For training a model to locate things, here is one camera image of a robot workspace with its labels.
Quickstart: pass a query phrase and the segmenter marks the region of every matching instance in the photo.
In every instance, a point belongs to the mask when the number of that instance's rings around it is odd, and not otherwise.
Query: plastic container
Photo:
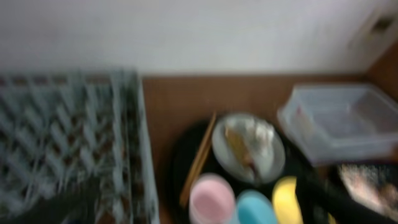
[[[313,165],[386,157],[398,143],[398,106],[372,85],[296,86],[278,119]]]
[[[189,214],[194,224],[229,223],[235,196],[229,183],[216,174],[204,174],[193,185]]]
[[[277,224],[272,204],[262,193],[245,190],[238,197],[233,219],[229,224]]]

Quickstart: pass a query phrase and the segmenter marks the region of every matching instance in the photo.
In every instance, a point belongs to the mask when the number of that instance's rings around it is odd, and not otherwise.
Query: blue cup
[[[277,224],[271,202],[262,193],[246,190],[238,197],[230,224]]]

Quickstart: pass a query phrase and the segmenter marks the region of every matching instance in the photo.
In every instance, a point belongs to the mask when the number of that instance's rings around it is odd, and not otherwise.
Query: clear plastic container
[[[313,165],[386,157],[398,145],[398,105],[373,85],[295,86],[278,119]]]

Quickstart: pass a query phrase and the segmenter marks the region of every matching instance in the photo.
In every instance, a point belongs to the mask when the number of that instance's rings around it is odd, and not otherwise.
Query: wooden surface
[[[398,100],[398,42],[369,69],[368,78]]]
[[[164,182],[172,145],[194,122],[230,111],[252,113],[277,124],[276,112],[298,83],[361,82],[345,76],[145,77],[144,95],[161,223],[173,223]]]

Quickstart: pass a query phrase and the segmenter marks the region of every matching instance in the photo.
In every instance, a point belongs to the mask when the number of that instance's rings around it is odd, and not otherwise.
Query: pink cup
[[[194,224],[229,223],[235,210],[235,195],[227,181],[204,174],[193,184],[189,214]]]

